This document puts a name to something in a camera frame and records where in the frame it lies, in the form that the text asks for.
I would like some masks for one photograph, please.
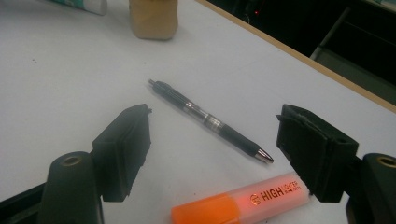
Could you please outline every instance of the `black pen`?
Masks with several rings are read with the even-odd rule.
[[[207,128],[217,133],[236,147],[239,147],[249,156],[268,163],[274,162],[271,156],[259,145],[248,140],[244,135],[223,123],[221,120],[215,118],[209,113],[206,113],[198,105],[194,104],[180,92],[175,91],[168,84],[161,81],[153,81],[151,79],[148,80],[148,83],[152,85],[152,89],[154,89],[155,92],[159,93],[167,101],[201,121]]]

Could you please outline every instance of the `white table surface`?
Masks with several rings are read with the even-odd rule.
[[[171,223],[173,206],[292,168],[276,148],[283,104],[311,110],[396,157],[396,116],[192,0],[170,41],[136,38],[128,1],[97,16],[44,0],[0,0],[0,201],[46,181],[52,161],[91,151],[126,107],[147,104],[151,148],[131,195],[103,203],[106,223]],[[264,147],[265,165],[156,95],[161,80]],[[345,205],[312,202],[263,223],[347,223]]]

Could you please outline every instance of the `pen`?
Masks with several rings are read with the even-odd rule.
[[[152,89],[154,89],[156,93],[160,94],[167,101],[192,117],[198,119],[207,128],[212,130],[214,133],[217,133],[234,146],[239,147],[249,156],[268,163],[274,162],[271,156],[259,145],[250,141],[244,135],[223,123],[221,120],[215,118],[213,115],[206,113],[180,92],[175,91],[170,85],[161,81],[153,81],[151,79],[148,80],[148,83],[151,84]]]

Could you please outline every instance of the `wooden edge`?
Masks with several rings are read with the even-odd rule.
[[[232,21],[233,23],[238,24],[239,26],[243,27],[244,29],[250,31],[254,35],[260,37],[261,39],[269,42],[270,44],[276,46],[277,48],[287,52],[289,55],[293,56],[297,60],[311,66],[315,70],[319,71],[321,74],[330,77],[331,79],[335,80],[336,82],[340,83],[341,85],[353,90],[354,92],[362,95],[363,97],[375,102],[378,105],[381,105],[385,107],[386,109],[390,110],[393,113],[396,113],[396,105],[391,104],[390,102],[382,99],[381,97],[373,94],[370,91],[367,91],[363,87],[355,84],[354,82],[346,79],[345,77],[342,77],[335,73],[334,71],[330,70],[329,68],[321,65],[320,63],[317,63],[310,58],[304,56],[300,52],[298,52],[295,49],[290,48],[289,46],[286,46],[282,42],[274,39],[273,37],[267,35],[266,33],[260,31],[259,29],[245,23],[244,21],[239,20],[235,16],[231,15],[230,13],[224,11],[223,9],[213,5],[212,3],[207,2],[206,0],[195,0],[198,3],[204,5],[205,7],[208,7],[212,9],[213,11],[219,13],[221,16],[227,18],[228,20]]]

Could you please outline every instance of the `table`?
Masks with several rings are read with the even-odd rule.
[[[138,104],[153,111],[151,148],[125,202],[103,203],[106,223],[171,223],[173,206],[292,171],[276,148],[283,104],[354,138],[360,158],[396,156],[393,105],[212,9],[180,0],[176,35],[153,41],[133,35],[125,0],[109,1],[103,17],[43,0],[0,1],[0,201],[45,182],[63,154],[91,151],[93,139]],[[177,111],[148,78],[184,93],[275,163],[246,156]],[[346,201],[312,198],[263,223],[347,223]]]

